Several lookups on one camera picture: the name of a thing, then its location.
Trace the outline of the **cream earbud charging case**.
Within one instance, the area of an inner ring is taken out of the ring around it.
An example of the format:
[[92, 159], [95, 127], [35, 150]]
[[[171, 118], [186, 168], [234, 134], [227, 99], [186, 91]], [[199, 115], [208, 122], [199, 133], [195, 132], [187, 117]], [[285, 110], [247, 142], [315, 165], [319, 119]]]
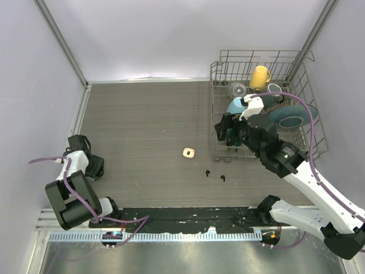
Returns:
[[182, 155], [185, 158], [192, 159], [194, 158], [195, 150], [192, 148], [185, 148], [183, 149]]

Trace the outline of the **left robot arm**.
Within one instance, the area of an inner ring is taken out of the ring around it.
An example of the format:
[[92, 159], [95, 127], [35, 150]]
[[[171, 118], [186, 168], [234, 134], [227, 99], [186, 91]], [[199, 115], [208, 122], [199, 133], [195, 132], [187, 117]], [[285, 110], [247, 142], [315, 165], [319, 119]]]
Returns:
[[115, 201], [99, 198], [90, 183], [104, 175], [104, 159], [92, 154], [91, 143], [84, 135], [73, 135], [68, 143], [61, 157], [60, 175], [45, 186], [57, 221], [66, 231], [89, 220], [117, 227], [121, 213]]

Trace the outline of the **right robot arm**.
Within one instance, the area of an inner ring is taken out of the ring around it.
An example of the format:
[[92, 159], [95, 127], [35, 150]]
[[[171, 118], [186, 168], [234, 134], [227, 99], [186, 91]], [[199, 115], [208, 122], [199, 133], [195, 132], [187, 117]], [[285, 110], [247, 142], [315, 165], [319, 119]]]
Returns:
[[219, 141], [231, 130], [232, 138], [244, 144], [267, 170], [298, 188], [320, 210], [306, 211], [268, 196], [259, 205], [260, 223], [293, 225], [323, 240], [330, 251], [346, 260], [363, 251], [364, 209], [328, 182], [303, 151], [280, 139], [275, 123], [266, 115], [245, 119], [225, 113], [214, 129]]

